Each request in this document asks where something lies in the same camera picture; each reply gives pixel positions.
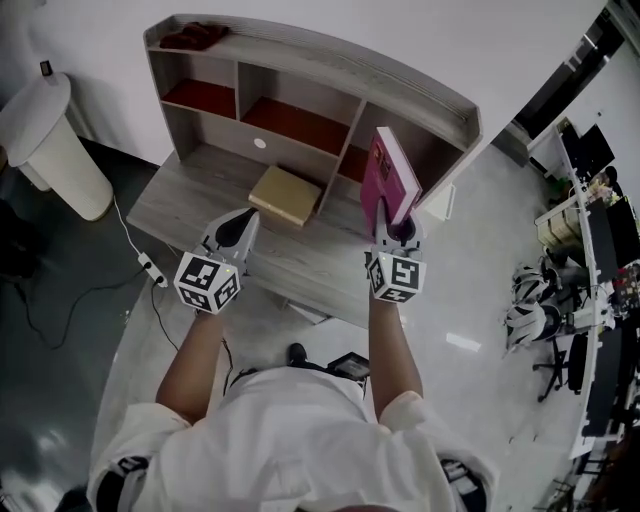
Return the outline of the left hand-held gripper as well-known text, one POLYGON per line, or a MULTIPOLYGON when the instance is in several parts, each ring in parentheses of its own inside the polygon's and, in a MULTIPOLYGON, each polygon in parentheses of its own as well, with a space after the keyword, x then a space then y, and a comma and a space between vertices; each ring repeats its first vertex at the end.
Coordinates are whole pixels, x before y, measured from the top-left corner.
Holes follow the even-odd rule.
POLYGON ((182 303, 209 314, 218 314, 242 288, 246 260, 258 229, 256 208, 229 212, 213 221, 213 241, 204 241, 186 251, 174 276, 173 285, 182 303))

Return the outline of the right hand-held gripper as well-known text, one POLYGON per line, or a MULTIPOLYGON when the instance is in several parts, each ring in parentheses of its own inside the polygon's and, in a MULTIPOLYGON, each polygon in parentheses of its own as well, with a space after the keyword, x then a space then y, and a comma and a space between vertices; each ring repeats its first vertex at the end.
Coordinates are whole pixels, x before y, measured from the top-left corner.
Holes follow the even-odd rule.
POLYGON ((390 303, 406 303, 423 290, 426 263, 422 256, 422 225, 414 215, 389 235, 386 199, 377 203, 375 241, 368 253, 366 272, 373 297, 390 303))

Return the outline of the pink book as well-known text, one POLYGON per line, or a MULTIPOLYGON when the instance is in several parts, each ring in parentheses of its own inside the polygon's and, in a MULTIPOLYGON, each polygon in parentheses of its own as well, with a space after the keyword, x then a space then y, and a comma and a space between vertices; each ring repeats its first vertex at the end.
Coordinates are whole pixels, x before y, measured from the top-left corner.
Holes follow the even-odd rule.
POLYGON ((360 189, 369 234, 375 235, 380 199, 386 204, 387 223, 398 226, 410 215, 421 193, 422 187, 393 130, 377 127, 360 189))

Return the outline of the grey wooden desk shelf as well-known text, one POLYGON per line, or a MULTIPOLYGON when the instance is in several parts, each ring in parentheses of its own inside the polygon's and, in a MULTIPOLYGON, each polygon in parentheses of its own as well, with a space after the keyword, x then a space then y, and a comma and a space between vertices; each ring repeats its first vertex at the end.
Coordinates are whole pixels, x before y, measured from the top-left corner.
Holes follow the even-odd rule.
POLYGON ((322 189, 359 180, 377 127, 390 127, 429 198, 481 142, 479 108, 437 80, 360 45, 245 17, 174 14, 143 34, 174 154, 209 145, 322 189), (203 51, 162 49, 191 22, 227 26, 203 51), (265 141, 259 149, 254 139, 265 141))

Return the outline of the person's right forearm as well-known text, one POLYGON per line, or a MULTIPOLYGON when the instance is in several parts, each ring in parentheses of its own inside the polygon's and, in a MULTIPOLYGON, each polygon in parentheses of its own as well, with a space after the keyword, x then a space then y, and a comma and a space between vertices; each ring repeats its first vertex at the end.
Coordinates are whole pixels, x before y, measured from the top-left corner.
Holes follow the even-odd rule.
POLYGON ((406 392, 423 398, 423 386, 396 304, 369 296, 368 339, 372 398, 380 419, 406 392))

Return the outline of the person's left forearm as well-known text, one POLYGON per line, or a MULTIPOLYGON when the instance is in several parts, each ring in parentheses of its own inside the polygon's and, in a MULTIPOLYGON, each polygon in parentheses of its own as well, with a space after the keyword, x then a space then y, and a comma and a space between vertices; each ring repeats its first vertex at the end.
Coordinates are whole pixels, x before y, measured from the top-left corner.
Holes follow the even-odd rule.
POLYGON ((198 315, 161 381, 156 402, 190 424, 203 419, 211 398, 222 339, 221 317, 198 315))

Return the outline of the black computer monitor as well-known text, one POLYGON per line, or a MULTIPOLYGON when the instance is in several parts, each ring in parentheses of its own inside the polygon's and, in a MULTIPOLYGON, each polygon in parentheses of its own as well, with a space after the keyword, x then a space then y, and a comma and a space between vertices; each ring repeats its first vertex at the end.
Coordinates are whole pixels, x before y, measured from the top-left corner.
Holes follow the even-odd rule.
POLYGON ((620 269, 640 260, 640 234, 633 209, 624 197, 611 206, 598 199, 587 211, 599 280, 613 279, 620 269))
POLYGON ((560 136, 572 168, 581 179, 591 180, 614 160, 614 154, 597 124, 579 136, 575 127, 568 123, 560 131, 560 136))

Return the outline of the long white office desk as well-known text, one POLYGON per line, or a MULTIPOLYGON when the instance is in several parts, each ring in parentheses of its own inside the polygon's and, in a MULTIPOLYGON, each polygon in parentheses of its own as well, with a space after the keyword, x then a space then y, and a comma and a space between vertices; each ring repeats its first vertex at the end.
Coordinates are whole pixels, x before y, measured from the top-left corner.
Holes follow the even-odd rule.
POLYGON ((573 313, 576 331, 587 336, 580 416, 568 455, 573 460, 591 452, 598 442, 621 442, 625 431, 640 422, 640 374, 621 374, 635 364, 623 355, 624 333, 615 325, 610 302, 618 269, 606 207, 600 199, 587 199, 587 184, 578 175, 581 136, 566 118, 553 128, 553 136, 575 192, 572 200, 578 207, 589 273, 585 306, 573 313))

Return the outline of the tan cardboard box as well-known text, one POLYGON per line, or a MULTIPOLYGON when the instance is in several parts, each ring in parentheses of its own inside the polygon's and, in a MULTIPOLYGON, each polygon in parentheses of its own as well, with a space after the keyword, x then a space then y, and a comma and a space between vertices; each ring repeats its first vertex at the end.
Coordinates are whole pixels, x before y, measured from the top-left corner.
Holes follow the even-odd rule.
POLYGON ((249 202, 293 225, 311 216, 322 189, 277 166, 270 166, 249 193, 249 202))

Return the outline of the white black headset rig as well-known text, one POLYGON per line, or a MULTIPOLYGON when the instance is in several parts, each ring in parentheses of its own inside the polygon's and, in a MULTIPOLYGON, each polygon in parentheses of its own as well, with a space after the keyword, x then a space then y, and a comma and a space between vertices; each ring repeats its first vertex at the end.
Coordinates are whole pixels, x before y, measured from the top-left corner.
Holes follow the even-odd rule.
POLYGON ((530 346, 535 341, 544 341, 555 336, 562 325, 562 315, 551 304, 520 302, 507 312, 506 351, 511 353, 530 346))
POLYGON ((537 302, 547 290, 548 283, 536 268, 524 265, 519 267, 512 278, 513 299, 515 303, 537 302))

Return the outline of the black waist device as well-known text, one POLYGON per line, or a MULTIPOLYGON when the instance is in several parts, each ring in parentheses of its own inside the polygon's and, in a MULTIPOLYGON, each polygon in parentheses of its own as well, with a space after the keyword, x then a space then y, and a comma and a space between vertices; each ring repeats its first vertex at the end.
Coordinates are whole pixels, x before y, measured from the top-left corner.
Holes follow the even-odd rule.
POLYGON ((364 381, 370 375, 369 360, 355 352, 330 362, 327 369, 339 377, 353 381, 364 381))

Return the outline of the white storage shelf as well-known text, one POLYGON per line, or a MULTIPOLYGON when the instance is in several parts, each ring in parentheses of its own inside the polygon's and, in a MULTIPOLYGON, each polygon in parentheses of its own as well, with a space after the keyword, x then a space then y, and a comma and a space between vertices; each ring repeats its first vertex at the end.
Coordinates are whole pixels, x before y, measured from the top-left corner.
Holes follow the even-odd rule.
POLYGON ((575 196, 539 216, 534 224, 538 241, 549 250, 560 247, 582 248, 580 208, 575 196))

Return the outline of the dark red cloth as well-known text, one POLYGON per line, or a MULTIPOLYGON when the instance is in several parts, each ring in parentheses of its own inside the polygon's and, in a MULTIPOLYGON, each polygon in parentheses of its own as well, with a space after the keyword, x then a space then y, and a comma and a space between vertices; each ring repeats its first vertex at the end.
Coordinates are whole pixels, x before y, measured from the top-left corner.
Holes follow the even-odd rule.
POLYGON ((203 51, 216 44, 228 33, 227 26, 191 22, 186 24, 180 32, 162 37, 159 47, 162 49, 203 51))

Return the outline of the black office chair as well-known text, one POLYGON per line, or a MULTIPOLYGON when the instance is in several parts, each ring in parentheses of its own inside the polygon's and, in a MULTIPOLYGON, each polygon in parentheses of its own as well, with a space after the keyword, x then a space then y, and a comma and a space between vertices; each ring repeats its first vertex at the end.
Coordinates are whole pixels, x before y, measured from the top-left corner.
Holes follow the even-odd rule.
POLYGON ((546 390, 537 398, 539 403, 544 402, 552 390, 558 391, 563 386, 567 386, 575 395, 580 395, 586 367, 588 348, 586 333, 574 335, 569 350, 560 350, 555 337, 550 338, 549 342, 552 346, 553 361, 532 365, 533 371, 541 369, 552 371, 546 390))

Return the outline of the person's white shirt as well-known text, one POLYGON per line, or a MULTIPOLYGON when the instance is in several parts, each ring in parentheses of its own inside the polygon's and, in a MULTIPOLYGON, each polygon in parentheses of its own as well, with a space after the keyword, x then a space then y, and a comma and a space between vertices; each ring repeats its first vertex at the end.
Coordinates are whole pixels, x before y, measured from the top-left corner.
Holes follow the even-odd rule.
POLYGON ((130 406, 87 497, 97 512, 455 512, 443 459, 494 500, 496 471, 417 394, 377 419, 357 384, 280 367, 241 378, 194 424, 158 403, 130 406), (130 456, 148 458, 147 470, 123 476, 117 463, 130 456))

